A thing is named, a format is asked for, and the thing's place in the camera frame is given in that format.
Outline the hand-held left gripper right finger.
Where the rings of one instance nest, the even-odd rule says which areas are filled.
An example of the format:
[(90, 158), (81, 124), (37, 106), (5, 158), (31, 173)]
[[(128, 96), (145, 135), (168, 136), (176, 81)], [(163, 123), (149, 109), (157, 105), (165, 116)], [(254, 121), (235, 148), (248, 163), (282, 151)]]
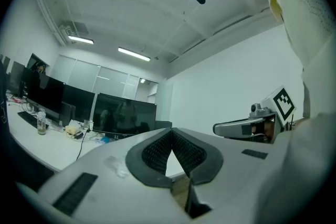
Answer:
[(174, 155), (190, 179), (172, 224), (256, 224), (260, 195), (284, 161), (286, 136), (272, 144), (172, 129)]

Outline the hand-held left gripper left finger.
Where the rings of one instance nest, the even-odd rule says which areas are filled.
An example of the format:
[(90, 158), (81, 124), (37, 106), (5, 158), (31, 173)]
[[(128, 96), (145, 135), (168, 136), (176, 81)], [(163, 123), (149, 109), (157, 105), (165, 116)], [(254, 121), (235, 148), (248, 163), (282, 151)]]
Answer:
[(168, 134), (160, 129), (98, 146), (23, 197), (50, 224), (187, 224), (189, 216), (168, 188), (150, 187), (128, 170), (135, 145)]

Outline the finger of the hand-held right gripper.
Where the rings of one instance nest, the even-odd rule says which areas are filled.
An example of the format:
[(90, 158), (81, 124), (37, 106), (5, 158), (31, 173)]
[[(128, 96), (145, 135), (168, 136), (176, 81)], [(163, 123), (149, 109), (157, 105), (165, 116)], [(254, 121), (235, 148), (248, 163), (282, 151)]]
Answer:
[(246, 118), (213, 125), (213, 133), (217, 136), (233, 139), (248, 139), (255, 136), (253, 126), (263, 123), (265, 118)]

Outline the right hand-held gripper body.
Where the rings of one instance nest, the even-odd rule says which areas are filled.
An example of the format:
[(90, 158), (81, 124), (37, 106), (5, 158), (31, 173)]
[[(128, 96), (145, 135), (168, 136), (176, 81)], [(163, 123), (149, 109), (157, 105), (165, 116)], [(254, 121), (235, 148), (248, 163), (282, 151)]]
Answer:
[(249, 118), (265, 118), (265, 121), (275, 123), (273, 143), (279, 133), (291, 128), (293, 114), (296, 110), (291, 97), (284, 86), (279, 87), (260, 103), (261, 109), (255, 113), (249, 114)]

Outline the person's right hand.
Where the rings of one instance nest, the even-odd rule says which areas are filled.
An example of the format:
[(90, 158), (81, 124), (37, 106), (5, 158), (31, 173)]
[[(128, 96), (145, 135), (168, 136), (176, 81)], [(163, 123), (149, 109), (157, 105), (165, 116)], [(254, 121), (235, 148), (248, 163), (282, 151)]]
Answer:
[(273, 139), (274, 131), (275, 123), (273, 121), (263, 121), (251, 127), (251, 132), (253, 134), (263, 134), (269, 143)]

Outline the black laptop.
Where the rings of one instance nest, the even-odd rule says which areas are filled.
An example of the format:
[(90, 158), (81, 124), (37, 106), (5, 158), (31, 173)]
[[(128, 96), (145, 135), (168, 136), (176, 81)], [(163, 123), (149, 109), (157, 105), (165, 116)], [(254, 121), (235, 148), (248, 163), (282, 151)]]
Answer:
[(172, 122), (170, 121), (155, 121), (155, 124), (154, 124), (155, 130), (171, 128), (171, 127), (172, 127)]

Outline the wide curved black monitor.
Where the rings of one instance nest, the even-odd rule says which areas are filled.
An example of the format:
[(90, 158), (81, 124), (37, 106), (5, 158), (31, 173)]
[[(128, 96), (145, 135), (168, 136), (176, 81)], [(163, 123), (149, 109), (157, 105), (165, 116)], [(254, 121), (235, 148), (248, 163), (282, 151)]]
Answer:
[(100, 93), (93, 113), (93, 131), (120, 140), (154, 130), (156, 105)]

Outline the plain black monitor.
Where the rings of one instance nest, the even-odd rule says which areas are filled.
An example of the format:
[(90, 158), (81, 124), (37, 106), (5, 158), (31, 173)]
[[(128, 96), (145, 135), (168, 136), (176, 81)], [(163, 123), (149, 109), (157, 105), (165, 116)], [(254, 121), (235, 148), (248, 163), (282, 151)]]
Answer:
[(62, 102), (75, 107), (74, 120), (89, 121), (95, 94), (69, 85), (64, 86)]

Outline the white knit sweater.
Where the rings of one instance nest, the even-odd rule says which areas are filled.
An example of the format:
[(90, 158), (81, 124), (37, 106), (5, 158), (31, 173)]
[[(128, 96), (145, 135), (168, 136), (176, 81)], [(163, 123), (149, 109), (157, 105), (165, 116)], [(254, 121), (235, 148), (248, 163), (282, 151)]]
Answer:
[(303, 66), (310, 116), (336, 113), (336, 17), (327, 0), (269, 0)]

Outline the short black keyboard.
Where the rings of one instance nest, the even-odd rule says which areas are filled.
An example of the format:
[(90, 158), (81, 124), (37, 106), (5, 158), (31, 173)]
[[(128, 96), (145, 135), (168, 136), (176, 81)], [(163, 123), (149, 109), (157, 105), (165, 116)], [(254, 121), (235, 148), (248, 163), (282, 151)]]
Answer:
[(37, 118), (32, 115), (32, 114), (29, 114), (28, 112), (18, 112), (17, 113), (19, 117), (21, 117), (24, 121), (26, 121), (28, 124), (30, 124), (31, 126), (33, 126), (34, 128), (37, 129)]

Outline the black flat monitor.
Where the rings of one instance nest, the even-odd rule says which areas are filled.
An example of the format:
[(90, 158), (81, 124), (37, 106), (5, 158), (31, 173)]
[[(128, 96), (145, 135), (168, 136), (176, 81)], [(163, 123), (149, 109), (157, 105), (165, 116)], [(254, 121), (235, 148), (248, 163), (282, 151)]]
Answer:
[(58, 121), (65, 84), (38, 72), (33, 72), (27, 81), (28, 103), (44, 109), (48, 118)]

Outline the frosted glass partition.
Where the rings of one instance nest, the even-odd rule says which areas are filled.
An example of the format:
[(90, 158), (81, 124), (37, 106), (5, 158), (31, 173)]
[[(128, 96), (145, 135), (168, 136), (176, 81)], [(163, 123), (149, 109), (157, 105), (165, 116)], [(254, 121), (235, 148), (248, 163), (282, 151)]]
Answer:
[(155, 103), (158, 88), (156, 82), (62, 55), (50, 75), (81, 90), (148, 103)]

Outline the ceiling strip light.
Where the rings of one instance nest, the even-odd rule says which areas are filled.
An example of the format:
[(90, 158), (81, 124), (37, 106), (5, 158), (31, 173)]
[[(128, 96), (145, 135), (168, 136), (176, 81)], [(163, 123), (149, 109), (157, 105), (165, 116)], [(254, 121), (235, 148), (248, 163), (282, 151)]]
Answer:
[(127, 49), (122, 48), (122, 47), (118, 48), (118, 52), (129, 55), (129, 56), (132, 56), (132, 57), (135, 57), (135, 58), (138, 58), (138, 59), (141, 59), (141, 60), (144, 60), (146, 62), (149, 62), (151, 60), (150, 57), (144, 56), (142, 54), (138, 54), (134, 51), (130, 51), (130, 50), (127, 50)]
[(93, 40), (87, 39), (87, 38), (80, 38), (80, 37), (76, 37), (76, 36), (68, 36), (68, 38), (70, 40), (73, 40), (73, 41), (84, 42), (84, 43), (91, 44), (91, 45), (94, 44)]

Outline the ceiling air unit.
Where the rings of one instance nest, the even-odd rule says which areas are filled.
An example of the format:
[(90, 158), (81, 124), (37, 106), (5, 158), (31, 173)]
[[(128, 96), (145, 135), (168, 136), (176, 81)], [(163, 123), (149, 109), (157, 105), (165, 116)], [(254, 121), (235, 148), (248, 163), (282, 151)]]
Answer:
[(64, 20), (58, 26), (58, 30), (64, 37), (68, 36), (87, 36), (89, 31), (84, 23)]

